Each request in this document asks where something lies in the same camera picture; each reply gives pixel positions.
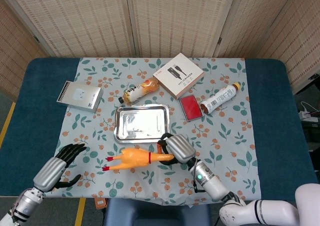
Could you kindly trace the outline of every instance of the yellow floor line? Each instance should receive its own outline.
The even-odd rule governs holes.
[[[81,226],[82,217],[85,211],[85,204],[86,204],[86,198],[85,197],[80,198],[79,205],[78,205],[78,212],[76,213],[74,226]]]
[[[5,135],[6,135],[6,132],[7,132],[7,129],[8,129],[12,114],[13,114],[14,109],[15,109],[15,106],[16,106],[16,103],[13,102],[11,104],[11,108],[10,108],[9,113],[8,113],[8,115],[6,117],[6,120],[4,122],[3,128],[1,130],[1,134],[0,134],[0,149],[1,149],[2,143],[4,141],[4,138],[5,138]]]

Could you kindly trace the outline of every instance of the woven wall panel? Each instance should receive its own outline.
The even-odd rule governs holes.
[[[47,55],[0,0],[0,92],[17,100],[28,63]]]
[[[292,88],[305,85],[320,70],[320,0],[289,0],[257,57],[281,60]]]
[[[58,57],[133,55],[122,0],[16,1]]]
[[[231,6],[229,30],[222,36],[218,57],[250,58],[287,0],[239,0]]]
[[[212,57],[231,2],[132,0],[140,56]]]

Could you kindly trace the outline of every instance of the floral tablecloth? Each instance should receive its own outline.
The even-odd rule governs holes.
[[[161,205],[210,204],[206,192],[195,193],[186,165],[165,166],[159,162],[129,170],[102,171],[117,165],[106,157],[124,148],[154,152],[156,143],[119,144],[114,139],[115,110],[124,90],[142,83],[169,58],[81,58],[74,81],[103,89],[96,113],[67,108],[57,153],[70,143],[85,143],[82,152],[62,176],[63,181],[82,177],[72,187],[55,189],[47,197],[133,198]],[[255,152],[245,60],[240,58],[191,58],[205,71],[185,95],[194,94],[198,102],[233,82],[241,89],[236,96],[213,113],[186,122],[179,102],[162,87],[143,97],[139,104],[165,104],[170,110],[170,132],[183,134],[196,149],[196,156],[222,183],[244,200],[261,198],[258,162]]]

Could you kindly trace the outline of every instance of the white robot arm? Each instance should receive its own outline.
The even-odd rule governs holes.
[[[8,213],[0,220],[0,226],[23,225],[43,200],[43,193],[53,188],[67,188],[74,185],[81,175],[77,175],[69,182],[60,182],[66,168],[75,160],[79,153],[86,149],[84,144],[69,144],[50,158],[34,177],[34,187],[23,191],[12,205]]]
[[[161,139],[165,138],[177,161],[188,165],[194,181],[197,181],[211,198],[225,203],[219,211],[219,216],[226,226],[299,226],[299,220],[300,226],[320,225],[320,185],[305,184],[297,189],[295,196],[300,219],[298,210],[286,201],[255,200],[246,205],[221,183],[204,162],[195,158],[196,150],[183,135],[164,134]]]

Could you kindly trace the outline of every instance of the silver box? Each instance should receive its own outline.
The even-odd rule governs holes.
[[[71,108],[95,113],[103,93],[100,87],[66,81],[56,101]]]
[[[169,109],[164,104],[120,106],[115,112],[118,143],[154,143],[169,132]]]

